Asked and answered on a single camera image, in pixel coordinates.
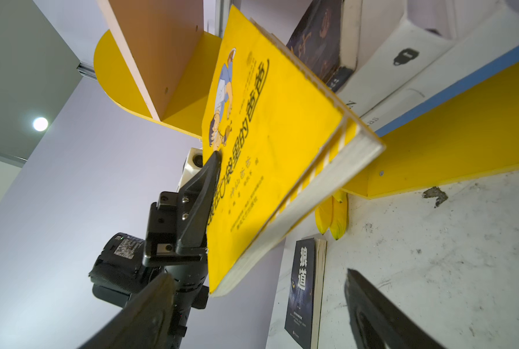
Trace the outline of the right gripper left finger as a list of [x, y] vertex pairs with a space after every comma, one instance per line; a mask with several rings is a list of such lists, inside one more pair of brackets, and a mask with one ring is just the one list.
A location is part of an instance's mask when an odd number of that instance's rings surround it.
[[129, 302], [83, 348], [171, 348], [169, 333], [174, 311], [175, 282], [163, 273]]

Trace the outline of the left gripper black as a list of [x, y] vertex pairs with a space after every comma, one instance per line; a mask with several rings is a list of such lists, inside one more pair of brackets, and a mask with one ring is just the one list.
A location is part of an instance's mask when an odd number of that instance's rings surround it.
[[180, 347], [191, 310], [207, 305], [207, 224], [221, 160], [219, 151], [203, 157], [201, 171], [178, 193], [163, 192], [151, 205], [146, 238], [114, 235], [89, 272], [94, 296], [121, 311], [157, 276], [172, 276], [175, 298], [169, 333], [175, 344], [171, 348]]

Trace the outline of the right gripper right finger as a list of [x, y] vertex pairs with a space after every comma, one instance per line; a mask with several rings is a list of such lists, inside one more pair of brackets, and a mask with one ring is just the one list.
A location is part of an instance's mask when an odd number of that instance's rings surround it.
[[358, 348], [442, 348], [357, 270], [349, 269], [345, 299]]

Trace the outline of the black book white characters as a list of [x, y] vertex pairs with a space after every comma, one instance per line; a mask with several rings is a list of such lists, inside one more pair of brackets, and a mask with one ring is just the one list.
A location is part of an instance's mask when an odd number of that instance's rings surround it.
[[295, 244], [284, 329], [305, 349], [318, 347], [327, 241], [304, 238]]

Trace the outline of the yellow paperback book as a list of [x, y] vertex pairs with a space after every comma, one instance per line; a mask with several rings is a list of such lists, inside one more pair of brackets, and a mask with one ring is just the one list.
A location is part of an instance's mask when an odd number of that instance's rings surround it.
[[229, 12], [202, 121], [221, 158], [207, 221], [210, 295], [227, 295], [324, 199], [385, 149], [283, 43]]

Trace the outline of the dark purple portrait book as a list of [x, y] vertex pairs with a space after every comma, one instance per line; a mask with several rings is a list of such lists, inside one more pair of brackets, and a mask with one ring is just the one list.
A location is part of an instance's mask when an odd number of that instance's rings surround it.
[[312, 1], [287, 42], [333, 92], [356, 71], [362, 6], [362, 0]]

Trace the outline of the white Javen Mao portfolio book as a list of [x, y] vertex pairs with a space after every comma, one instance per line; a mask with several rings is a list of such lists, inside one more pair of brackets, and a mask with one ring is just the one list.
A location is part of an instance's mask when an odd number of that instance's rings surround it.
[[455, 1], [456, 43], [361, 120], [374, 132], [519, 47], [519, 1]]

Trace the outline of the white Chokladfabriken book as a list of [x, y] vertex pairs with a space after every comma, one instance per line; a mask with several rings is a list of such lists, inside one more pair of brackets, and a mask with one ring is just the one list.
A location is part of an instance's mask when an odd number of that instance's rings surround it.
[[337, 97], [358, 116], [485, 20], [497, 1], [363, 1], [357, 68]]

